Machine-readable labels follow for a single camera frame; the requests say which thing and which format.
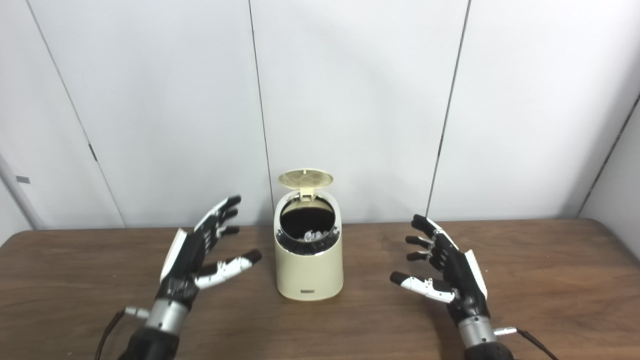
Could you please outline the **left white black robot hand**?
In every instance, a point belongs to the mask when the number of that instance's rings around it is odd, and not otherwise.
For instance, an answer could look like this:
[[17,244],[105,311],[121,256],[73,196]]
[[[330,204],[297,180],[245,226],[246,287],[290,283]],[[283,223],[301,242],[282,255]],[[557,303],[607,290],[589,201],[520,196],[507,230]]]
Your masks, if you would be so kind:
[[227,221],[237,216],[241,202],[240,194],[229,196],[208,210],[192,230],[178,229],[162,266],[156,299],[192,310],[201,290],[230,280],[262,259],[262,253],[253,249],[231,259],[205,264],[206,256],[223,237],[240,231],[238,226],[227,225]]

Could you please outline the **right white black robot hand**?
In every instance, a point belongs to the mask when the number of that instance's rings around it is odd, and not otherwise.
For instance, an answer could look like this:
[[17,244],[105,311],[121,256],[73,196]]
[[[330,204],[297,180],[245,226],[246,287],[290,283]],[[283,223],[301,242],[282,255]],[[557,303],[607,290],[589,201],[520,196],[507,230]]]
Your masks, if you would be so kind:
[[441,274],[441,279],[413,276],[394,271],[390,281],[428,299],[446,304],[455,325],[475,317],[491,317],[488,291],[474,252],[462,251],[452,237],[426,216],[414,214],[411,227],[423,235],[407,235],[406,243],[423,251],[406,256],[408,261],[426,261]]

